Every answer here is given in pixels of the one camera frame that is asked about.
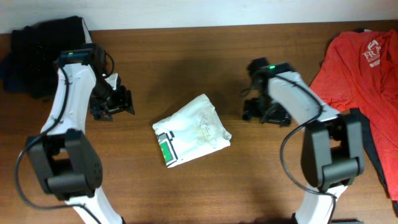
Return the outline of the white t-shirt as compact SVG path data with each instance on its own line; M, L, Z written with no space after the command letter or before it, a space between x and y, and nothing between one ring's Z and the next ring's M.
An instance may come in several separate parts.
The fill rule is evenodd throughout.
M215 106L201 94L173 115L152 125L168 168L219 151L231 145Z

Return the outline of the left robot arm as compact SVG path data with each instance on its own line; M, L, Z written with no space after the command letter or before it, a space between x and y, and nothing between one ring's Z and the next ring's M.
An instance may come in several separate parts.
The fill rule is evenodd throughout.
M107 71L111 56L96 44L61 52L55 64L58 84L50 116L37 136L27 139L27 154L42 190L59 205L36 205L24 195L18 170L14 176L23 201L38 210L74 208L85 223L124 223L102 188L103 167L85 134L86 115L112 121L134 114L131 91L118 74Z

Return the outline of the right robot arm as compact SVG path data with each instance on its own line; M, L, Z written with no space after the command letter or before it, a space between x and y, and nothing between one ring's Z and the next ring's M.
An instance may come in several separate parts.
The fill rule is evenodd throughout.
M257 118L260 123L297 127L282 140L280 162L287 177L305 192L298 210L278 223L336 223L336 204L343 192L364 171L361 123L352 114L341 114L327 105L303 81L291 64L271 64L257 58L247 67L251 79L247 95L256 90L258 96L245 100L242 119ZM303 131L301 168L306 185L289 171L284 160L289 139Z

